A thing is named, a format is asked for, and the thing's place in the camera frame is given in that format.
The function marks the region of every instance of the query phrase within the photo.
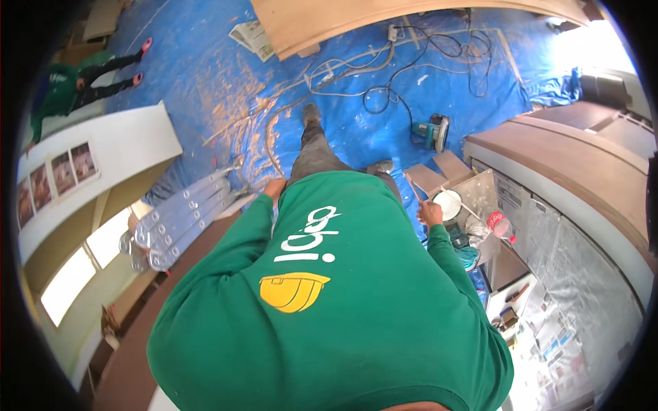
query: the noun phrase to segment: black cable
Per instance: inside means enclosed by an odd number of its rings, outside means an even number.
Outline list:
[[[489,35],[487,33],[483,32],[482,30],[479,30],[479,29],[473,29],[473,30],[470,29],[470,17],[468,18],[468,26],[467,26],[468,43],[464,43],[464,44],[462,44],[458,39],[456,39],[453,36],[450,36],[448,34],[432,34],[432,35],[429,35],[425,32],[425,30],[423,30],[422,28],[420,28],[418,26],[396,26],[395,28],[399,28],[399,29],[410,28],[410,29],[413,29],[413,30],[419,30],[420,32],[422,32],[425,35],[425,37],[427,37],[427,42],[425,43],[425,47],[423,48],[423,50],[420,52],[420,54],[418,55],[418,57],[414,61],[410,62],[409,64],[407,64],[403,68],[400,68],[400,69],[396,70],[391,75],[391,77],[389,78],[386,85],[374,85],[374,86],[368,88],[366,90],[366,92],[363,94],[362,104],[363,104],[363,108],[368,113],[370,113],[370,114],[381,114],[388,108],[389,103],[392,101],[391,100],[391,94],[393,94],[394,97],[396,99],[400,100],[404,104],[405,108],[407,109],[407,114],[409,115],[409,123],[410,123],[410,125],[409,125],[409,139],[414,144],[421,144],[421,143],[416,143],[413,139],[413,136],[414,136],[414,134],[413,134],[413,116],[411,115],[411,109],[409,108],[408,104],[404,101],[402,96],[400,96],[400,94],[398,92],[396,92],[391,87],[393,79],[401,71],[406,70],[407,68],[409,68],[412,65],[416,64],[416,62],[418,60],[420,60],[420,58],[425,55],[425,52],[427,52],[427,48],[428,48],[429,44],[431,43],[438,51],[440,51],[441,53],[443,53],[447,57],[450,57],[452,59],[456,59],[456,58],[463,55],[466,58],[466,64],[468,66],[468,91],[471,94],[473,94],[475,97],[482,98],[482,97],[486,96],[487,91],[489,90],[489,71],[491,70],[492,61],[494,59],[494,57],[492,55],[492,45],[493,45],[493,43],[492,43],[492,40],[491,40],[491,38],[489,37]],[[480,36],[474,36],[474,33],[482,34],[486,38],[486,40],[483,39]],[[434,40],[432,40],[432,37],[446,37],[446,38],[454,41],[457,48],[459,49],[459,52],[458,53],[448,53],[447,51],[445,51],[441,47],[439,47],[439,45],[437,43],[435,43]],[[472,51],[470,51],[473,39],[477,39],[477,40],[481,41],[486,46],[486,50],[482,54],[476,55]],[[471,73],[472,72],[472,66],[471,66],[471,61],[470,61],[469,57],[472,57],[472,58],[475,58],[475,59],[483,59],[486,55],[489,55],[489,63],[487,65],[487,70],[484,74],[484,79],[485,79],[485,85],[486,86],[485,86],[484,92],[482,94],[477,94],[477,93],[475,93],[475,91],[473,91],[473,88],[472,88],[472,73]],[[386,90],[386,104],[384,104],[384,107],[381,108],[380,110],[371,110],[370,108],[368,108],[368,105],[366,104],[366,100],[368,99],[368,94],[371,93],[372,91],[375,91],[375,90]]]

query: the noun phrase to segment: yellow hard hat logo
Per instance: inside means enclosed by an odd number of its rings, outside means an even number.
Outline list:
[[[261,298],[281,312],[304,311],[318,298],[329,277],[307,272],[261,278]]]

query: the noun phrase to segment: black pants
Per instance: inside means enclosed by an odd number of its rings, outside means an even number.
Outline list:
[[[80,78],[84,80],[85,88],[78,92],[76,102],[73,104],[73,110],[77,110],[80,107],[91,104],[96,100],[110,97],[111,95],[117,94],[119,91],[123,91],[132,87],[131,78],[122,82],[108,85],[107,87],[92,87],[91,83],[93,83],[98,77],[105,73],[116,70],[117,68],[124,68],[135,62],[138,62],[141,59],[141,55],[142,53],[140,50],[140,53],[134,55],[118,57],[116,59],[108,60],[106,63],[99,64],[97,66],[89,66],[83,68],[80,71]]]
[[[304,177],[308,177],[311,174],[334,170],[357,172],[352,167],[342,162],[334,154],[331,147],[329,147],[329,143],[324,136],[324,130],[320,124],[310,123],[304,130],[304,134],[301,136],[301,150],[292,165],[290,179],[288,179],[284,191],[292,183],[299,181]],[[395,180],[393,180],[388,173],[375,171],[373,167],[368,167],[365,172],[382,180],[388,188],[393,191],[393,194],[397,197],[400,203],[402,203],[400,190],[397,188]]]

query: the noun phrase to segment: plastic bottle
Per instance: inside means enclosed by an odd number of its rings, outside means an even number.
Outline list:
[[[512,224],[500,211],[494,211],[489,214],[489,217],[487,217],[487,227],[489,227],[489,230],[496,237],[508,240],[511,244],[516,243],[517,237],[512,234]]]

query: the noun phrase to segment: hand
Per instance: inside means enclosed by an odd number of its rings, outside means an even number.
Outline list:
[[[32,150],[32,147],[34,147],[36,143],[34,141],[31,141],[30,144],[28,144],[28,149],[25,151],[25,158],[28,158],[30,155],[30,150]]]
[[[441,206],[432,200],[418,202],[418,213],[416,218],[421,224],[432,228],[436,224],[443,224],[443,210]]]
[[[263,194],[270,196],[276,206],[279,202],[279,197],[281,197],[281,191],[283,191],[287,182],[288,181],[285,178],[272,178],[267,182]]]

